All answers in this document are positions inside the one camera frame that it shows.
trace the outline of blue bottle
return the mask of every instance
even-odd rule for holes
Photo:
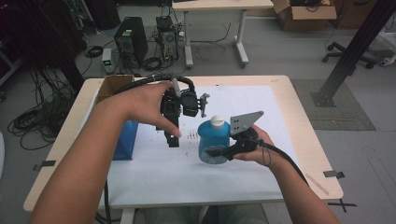
[[[199,159],[209,164],[222,164],[227,161],[225,157],[210,157],[206,152],[216,148],[230,146],[230,124],[224,121],[223,116],[216,115],[198,127]]]

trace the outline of metal table leg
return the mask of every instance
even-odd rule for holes
[[[186,66],[192,68],[192,53],[191,53],[191,42],[189,36],[189,24],[188,24],[188,11],[184,11],[184,36],[186,38],[186,44],[184,46],[184,54],[186,55]]]
[[[248,56],[247,53],[245,52],[244,45],[242,44],[242,34],[244,33],[244,27],[245,27],[245,17],[247,15],[247,10],[243,9],[241,11],[241,17],[239,19],[239,29],[238,29],[238,36],[235,36],[235,44],[238,49],[239,55],[241,57],[242,61],[242,66],[245,67],[245,65],[248,64]]]

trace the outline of floor mat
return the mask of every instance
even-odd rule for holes
[[[315,106],[311,92],[318,92],[324,79],[292,79],[306,115],[315,130],[332,131],[375,131],[375,126],[343,83],[332,98],[336,107]]]

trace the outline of white sheet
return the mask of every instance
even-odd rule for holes
[[[210,165],[198,157],[199,124],[217,114],[230,120],[230,116],[262,110],[264,115],[256,124],[298,164],[271,87],[197,87],[196,91],[198,96],[210,94],[207,117],[180,117],[183,134],[180,147],[168,147],[163,132],[139,124],[133,160],[111,164],[108,174],[111,205],[145,207],[282,199],[272,173],[256,162],[233,160]]]

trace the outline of computer tower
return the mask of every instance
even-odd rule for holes
[[[177,30],[170,16],[157,17],[156,22],[163,59],[171,63],[178,59]]]
[[[143,65],[149,45],[142,18],[126,17],[114,35],[114,40],[122,58],[137,63],[138,67]]]
[[[114,0],[83,1],[85,1],[98,29],[108,30],[120,25],[120,16]]]

